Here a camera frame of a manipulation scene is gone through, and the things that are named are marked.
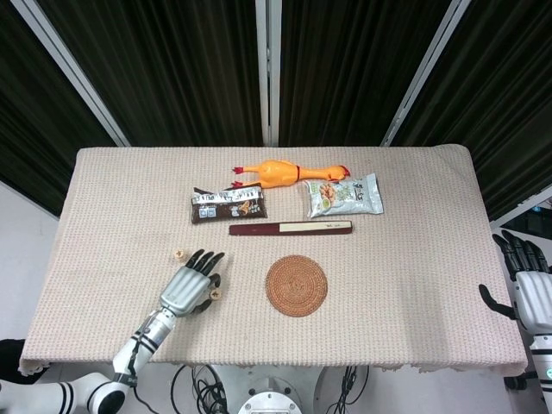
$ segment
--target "rattan coaster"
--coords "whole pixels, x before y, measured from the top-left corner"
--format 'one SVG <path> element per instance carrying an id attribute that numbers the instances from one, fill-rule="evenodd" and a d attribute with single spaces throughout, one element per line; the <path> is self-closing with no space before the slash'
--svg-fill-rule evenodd
<path id="1" fill-rule="evenodd" d="M 270 303 L 290 317 L 306 317 L 320 307 L 328 292 L 322 268 L 304 256 L 286 256 L 268 271 L 267 296 Z"/>

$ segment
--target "floor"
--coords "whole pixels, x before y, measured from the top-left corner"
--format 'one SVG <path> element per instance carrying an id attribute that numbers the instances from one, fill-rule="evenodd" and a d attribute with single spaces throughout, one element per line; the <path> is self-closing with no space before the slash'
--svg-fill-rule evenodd
<path id="1" fill-rule="evenodd" d="M 0 290 L 0 339 L 23 338 L 34 314 L 47 268 L 49 251 L 57 229 L 57 220 L 37 209 L 3 186 L 0 186 L 0 264 L 3 289 Z M 25 298 L 27 306 L 21 308 Z M 170 381 L 178 367 L 169 364 L 149 364 L 140 375 L 138 391 L 159 413 L 171 413 Z M 111 376 L 108 364 L 57 364 L 44 375 L 45 381 L 74 380 L 92 371 Z M 334 402 L 341 387 L 342 369 L 331 368 L 323 376 L 318 395 L 317 412 L 324 413 Z M 357 381 L 351 395 L 361 387 Z M 191 398 L 188 370 L 179 377 L 176 402 L 182 412 L 195 412 Z M 146 413 L 147 410 L 129 396 L 121 413 Z M 533 392 L 507 392 L 502 378 L 490 371 L 457 373 L 450 369 L 435 373 L 419 373 L 411 367 L 396 372 L 372 369 L 367 389 L 350 414 L 361 413 L 466 413 L 546 414 Z"/>

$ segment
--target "rubber chicken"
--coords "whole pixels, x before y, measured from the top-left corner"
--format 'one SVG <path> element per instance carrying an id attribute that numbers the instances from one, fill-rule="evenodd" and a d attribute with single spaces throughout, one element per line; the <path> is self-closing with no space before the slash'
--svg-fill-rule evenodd
<path id="1" fill-rule="evenodd" d="M 328 168 L 302 168 L 289 161 L 267 160 L 258 166 L 237 166 L 232 171 L 236 174 L 258 173 L 259 179 L 248 183 L 234 181 L 232 186 L 242 187 L 260 183 L 262 188 L 273 188 L 281 185 L 292 185 L 300 179 L 327 179 L 339 181 L 351 174 L 344 166 L 329 166 Z"/>

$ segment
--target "beige tablecloth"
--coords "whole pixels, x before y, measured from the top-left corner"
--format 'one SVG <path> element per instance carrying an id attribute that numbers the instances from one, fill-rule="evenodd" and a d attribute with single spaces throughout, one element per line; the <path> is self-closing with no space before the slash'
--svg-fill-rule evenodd
<path id="1" fill-rule="evenodd" d="M 233 237 L 236 222 L 190 222 L 192 187 L 218 191 L 233 166 L 266 159 L 344 165 L 376 173 L 383 215 L 351 235 Z M 248 180 L 253 175 L 242 175 Z M 264 223 L 306 219 L 304 185 L 265 191 Z M 489 311 L 485 283 L 508 296 L 468 151 L 419 148 L 91 148 L 77 165 L 21 368 L 49 361 L 109 361 L 179 268 L 175 248 L 226 252 L 223 299 L 181 319 L 154 361 L 523 371 L 515 322 Z M 265 277 L 303 254 L 328 278 L 328 296 L 303 318 L 277 312 Z"/>

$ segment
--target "robotic arm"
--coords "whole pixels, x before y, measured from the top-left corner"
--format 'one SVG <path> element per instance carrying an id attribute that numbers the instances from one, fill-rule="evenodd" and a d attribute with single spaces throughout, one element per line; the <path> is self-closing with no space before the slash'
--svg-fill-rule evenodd
<path id="1" fill-rule="evenodd" d="M 485 285 L 480 285 L 480 295 L 491 310 L 519 320 L 533 335 L 531 356 L 544 400 L 552 414 L 552 274 L 543 251 L 537 245 L 505 230 L 502 234 L 505 239 L 499 235 L 492 238 L 505 257 L 514 285 L 514 306 L 498 304 Z"/>
<path id="2" fill-rule="evenodd" d="M 0 411 L 6 414 L 72 414 L 84 407 L 92 414 L 115 414 L 137 374 L 174 329 L 176 319 L 206 310 L 211 288 L 220 275 L 209 276 L 224 253 L 198 250 L 182 266 L 161 293 L 160 308 L 150 313 L 113 359 L 115 376 L 107 379 L 90 373 L 72 382 L 22 386 L 0 380 Z"/>

